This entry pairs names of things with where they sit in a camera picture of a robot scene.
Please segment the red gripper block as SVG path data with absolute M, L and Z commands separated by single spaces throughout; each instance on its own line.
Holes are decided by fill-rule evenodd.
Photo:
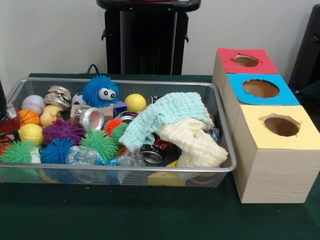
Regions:
M 7 114 L 7 116 L 0 121 L 0 135 L 5 135 L 17 131 L 21 126 L 21 119 L 19 114 L 14 116 Z

